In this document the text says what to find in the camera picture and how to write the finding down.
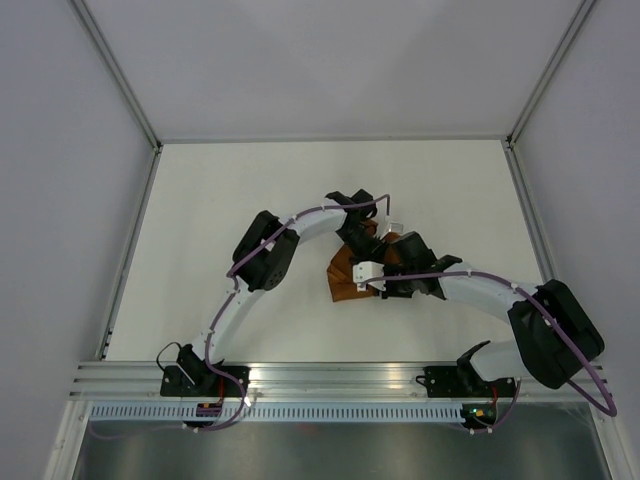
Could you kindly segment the orange-brown cloth napkin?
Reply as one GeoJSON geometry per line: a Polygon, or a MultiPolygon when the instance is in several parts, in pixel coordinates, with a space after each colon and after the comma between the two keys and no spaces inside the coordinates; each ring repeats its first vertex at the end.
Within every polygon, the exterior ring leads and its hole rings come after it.
{"type": "MultiPolygon", "coordinates": [[[[388,243],[388,248],[384,256],[384,261],[381,264],[391,264],[395,262],[395,255],[388,251],[389,244],[399,238],[401,235],[390,234],[386,237],[382,237],[378,234],[378,223],[373,220],[377,226],[376,236],[388,243]]],[[[339,248],[336,254],[330,260],[329,266],[326,269],[327,281],[331,298],[334,303],[348,300],[364,299],[376,297],[380,294],[379,291],[372,287],[368,287],[365,292],[358,292],[356,285],[352,279],[352,266],[357,263],[351,263],[349,261],[349,254],[351,251],[344,245],[339,248]]]]}

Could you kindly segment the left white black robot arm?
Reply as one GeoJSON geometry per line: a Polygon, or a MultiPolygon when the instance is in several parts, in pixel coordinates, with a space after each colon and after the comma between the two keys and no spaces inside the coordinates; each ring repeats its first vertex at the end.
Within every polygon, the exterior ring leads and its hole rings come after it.
{"type": "Polygon", "coordinates": [[[324,201],[298,213],[278,217],[259,212],[232,254],[226,273],[231,288],[208,328],[190,343],[179,346],[174,366],[164,369],[163,386],[177,385],[188,395],[212,395],[224,383],[238,385],[239,378],[224,369],[217,358],[223,341],[233,327],[265,293],[275,289],[288,273],[294,254],[304,242],[326,233],[336,233],[352,251],[362,257],[381,255],[378,238],[367,233],[365,223],[378,213],[390,196],[378,198],[360,189],[352,196],[339,191],[324,201]]]}

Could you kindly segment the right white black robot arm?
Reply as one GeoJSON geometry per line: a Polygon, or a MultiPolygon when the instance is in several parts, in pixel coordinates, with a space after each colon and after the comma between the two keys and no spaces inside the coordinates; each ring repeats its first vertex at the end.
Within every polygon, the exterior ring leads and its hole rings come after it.
{"type": "Polygon", "coordinates": [[[478,395],[493,381],[530,376],[557,390],[605,348],[596,327],[563,282],[516,284],[453,255],[436,257],[416,232],[389,244],[383,297],[415,292],[474,307],[507,324],[513,338],[484,340],[456,360],[459,388],[478,395]]]}

